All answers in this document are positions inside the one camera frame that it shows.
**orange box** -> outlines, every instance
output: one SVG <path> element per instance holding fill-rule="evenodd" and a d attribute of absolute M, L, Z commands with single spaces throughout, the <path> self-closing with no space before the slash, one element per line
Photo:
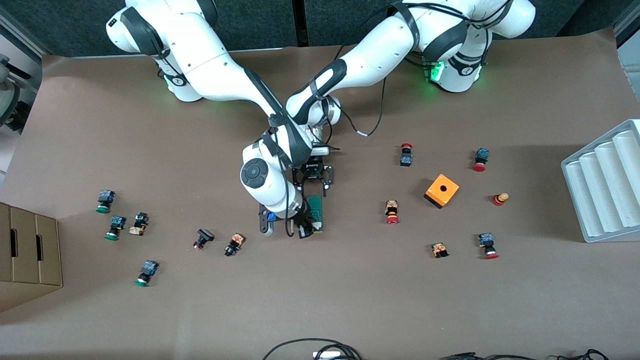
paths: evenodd
<path fill-rule="evenodd" d="M 442 209 L 443 206 L 451 201 L 453 194 L 455 194 L 459 188 L 458 184 L 440 174 L 436 181 L 434 181 L 424 193 L 424 198 L 431 201 L 438 209 Z"/>

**gray tabletop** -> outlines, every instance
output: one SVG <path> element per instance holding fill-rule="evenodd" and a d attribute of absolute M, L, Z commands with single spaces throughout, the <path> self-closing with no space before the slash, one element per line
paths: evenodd
<path fill-rule="evenodd" d="M 283 101 L 334 47 L 238 53 Z M 7 359 L 260 359 L 273 345 L 319 336 L 371 359 L 476 351 L 542 358 L 595 347 L 635 359 L 640 243 L 586 244 L 560 161 L 640 115 L 610 30 L 496 42 L 478 82 L 448 94 L 403 64 L 388 78 L 370 138 L 343 119 L 326 158 L 335 185 L 324 233 L 266 238 L 239 181 L 241 151 L 267 123 L 245 102 L 184 104 L 148 58 L 47 57 L 44 80 L 0 201 L 60 222 L 64 287 L 0 314 Z M 380 85 L 337 92 L 357 126 L 377 120 Z M 413 144 L 413 165 L 398 165 Z M 470 169 L 480 147 L 487 171 Z M 436 209 L 422 194 L 457 182 Z M 103 239 L 99 190 L 112 215 L 150 214 L 144 237 Z M 491 195 L 508 192 L 501 208 Z M 400 224 L 385 223 L 387 199 Z M 195 252 L 196 230 L 216 240 Z M 483 259 L 477 234 L 496 236 Z M 238 255 L 223 249 L 239 232 Z M 448 258 L 430 245 L 443 241 Z M 133 281 L 160 263 L 150 287 Z M 321 344 L 275 359 L 308 359 Z"/>

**dark gray acoustic panel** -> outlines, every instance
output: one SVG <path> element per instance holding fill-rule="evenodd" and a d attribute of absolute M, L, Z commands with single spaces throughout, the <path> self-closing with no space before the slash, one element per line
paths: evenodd
<path fill-rule="evenodd" d="M 570 37 L 608 28 L 632 2 L 632 0 L 585 0 L 558 35 Z"/>
<path fill-rule="evenodd" d="M 105 22 L 124 0 L 11 0 L 1 6 L 62 56 L 124 54 L 107 37 Z M 290 0 L 219 0 L 218 32 L 227 49 L 296 45 Z"/>
<path fill-rule="evenodd" d="M 536 19 L 520 38 L 554 37 L 582 4 L 582 0 L 530 0 L 536 7 Z M 305 0 L 309 45 L 339 45 L 359 42 L 386 12 L 372 18 L 353 37 L 346 37 L 376 10 L 390 0 Z"/>

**orange cube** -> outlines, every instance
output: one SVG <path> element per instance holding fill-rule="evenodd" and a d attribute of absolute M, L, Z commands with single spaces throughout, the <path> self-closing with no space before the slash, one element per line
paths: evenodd
<path fill-rule="evenodd" d="M 440 174 L 436 181 L 434 181 L 424 193 L 424 198 L 431 201 L 438 209 L 442 209 L 443 206 L 451 201 L 453 194 L 455 194 L 459 188 L 458 184 Z"/>

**table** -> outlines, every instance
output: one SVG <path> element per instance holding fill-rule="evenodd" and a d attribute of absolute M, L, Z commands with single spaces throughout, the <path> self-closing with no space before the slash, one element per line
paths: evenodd
<path fill-rule="evenodd" d="M 237 53 L 283 101 L 335 47 Z M 241 151 L 267 127 L 245 102 L 185 104 L 149 58 L 48 56 L 44 80 L 0 201 L 60 222 L 64 288 L 0 314 L 7 359 L 259 359 L 293 338 L 333 338 L 371 359 L 436 359 L 476 351 L 543 358 L 638 356 L 640 243 L 586 244 L 560 161 L 640 106 L 611 30 L 496 42 L 464 94 L 425 84 L 402 64 L 370 138 L 343 119 L 326 162 L 335 184 L 324 233 L 266 238 L 239 181 Z M 335 93 L 357 126 L 378 117 L 380 85 Z M 413 144 L 400 167 L 399 146 Z M 480 147 L 487 171 L 470 169 Z M 422 198 L 443 173 L 460 185 L 436 209 Z M 109 215 L 150 214 L 142 238 L 103 239 Z M 491 204 L 509 192 L 508 203 Z M 387 199 L 401 223 L 389 226 Z M 196 230 L 216 240 L 195 252 Z M 477 234 L 496 236 L 484 260 Z M 238 255 L 223 249 L 239 232 Z M 451 254 L 435 259 L 430 245 Z M 149 288 L 133 284 L 146 259 Z M 306 359 L 320 344 L 283 348 Z"/>

